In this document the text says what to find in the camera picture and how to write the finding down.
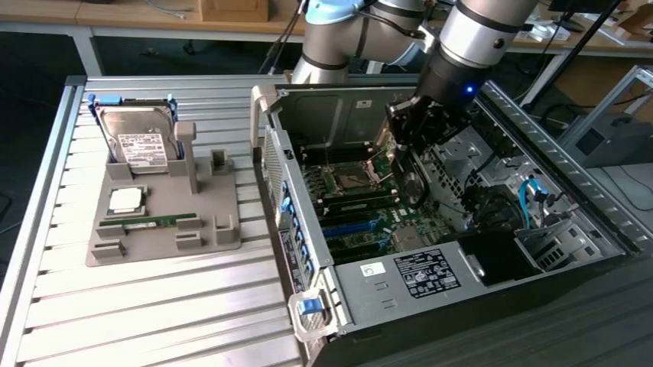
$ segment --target green circuit board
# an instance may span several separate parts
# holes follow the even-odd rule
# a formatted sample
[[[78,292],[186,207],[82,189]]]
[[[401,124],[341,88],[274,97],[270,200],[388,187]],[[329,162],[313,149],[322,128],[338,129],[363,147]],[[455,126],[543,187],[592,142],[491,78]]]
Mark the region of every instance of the green circuit board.
[[[369,161],[375,166],[373,170],[367,169]],[[384,179],[381,182],[372,178],[371,175],[375,174],[379,179]],[[399,190],[396,178],[392,176],[392,162],[385,151],[379,152],[368,161],[305,167],[305,182],[316,206],[320,206],[320,200]],[[452,233],[452,227],[431,200],[427,200],[419,209],[412,209],[399,198],[399,195],[392,197],[392,205],[384,201],[384,208],[357,208],[356,213],[338,215],[337,219],[342,220],[329,220],[328,216],[318,213],[324,231],[346,229],[357,223],[375,223],[371,230],[326,235],[326,243],[337,264],[408,251],[420,245],[436,245],[441,243],[441,238]]]

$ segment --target motherboard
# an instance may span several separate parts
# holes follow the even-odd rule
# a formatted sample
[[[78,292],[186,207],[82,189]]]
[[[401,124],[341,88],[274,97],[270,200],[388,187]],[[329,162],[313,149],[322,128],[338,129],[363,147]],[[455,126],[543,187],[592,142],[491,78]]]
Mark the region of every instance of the motherboard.
[[[364,147],[302,154],[305,183],[338,265],[436,245],[452,233],[433,202],[415,209],[400,195],[388,152]]]

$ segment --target blue cable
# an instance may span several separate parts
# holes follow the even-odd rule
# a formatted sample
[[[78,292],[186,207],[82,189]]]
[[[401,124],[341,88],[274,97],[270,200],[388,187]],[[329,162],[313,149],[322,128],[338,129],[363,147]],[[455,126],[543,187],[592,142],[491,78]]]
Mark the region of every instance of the blue cable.
[[[520,186],[520,206],[524,211],[524,216],[527,217],[527,229],[531,229],[531,216],[529,216],[529,208],[527,207],[527,188],[529,185],[533,187],[533,190],[537,192],[548,193],[547,189],[541,187],[539,181],[535,178],[528,179],[521,183]]]

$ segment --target hard drive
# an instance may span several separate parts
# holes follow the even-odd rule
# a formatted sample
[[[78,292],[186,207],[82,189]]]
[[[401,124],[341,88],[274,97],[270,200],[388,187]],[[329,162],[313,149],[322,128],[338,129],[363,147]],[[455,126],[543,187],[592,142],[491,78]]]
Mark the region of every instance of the hard drive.
[[[94,104],[94,114],[110,148],[111,161],[127,163],[134,174],[168,172],[182,158],[176,139],[174,106],[165,100],[119,100]]]

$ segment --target black floor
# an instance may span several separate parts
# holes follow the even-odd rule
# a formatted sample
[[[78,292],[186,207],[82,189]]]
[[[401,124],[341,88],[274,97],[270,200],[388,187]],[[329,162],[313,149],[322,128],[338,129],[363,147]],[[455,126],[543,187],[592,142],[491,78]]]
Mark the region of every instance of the black floor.
[[[97,37],[107,75],[184,75],[257,73],[269,43],[194,41],[196,54],[185,51],[185,40]],[[278,70],[292,69],[301,45],[290,44]],[[511,96],[531,85],[532,76],[517,71],[537,69],[539,55],[507,55],[493,77]],[[361,60],[350,71],[365,72]],[[417,73],[420,61],[407,68],[385,67],[385,73]],[[37,178],[50,127],[57,113],[63,81],[85,73],[75,44],[67,36],[0,33],[0,273],[11,258],[19,227]],[[557,90],[548,93],[544,106],[569,102]]]

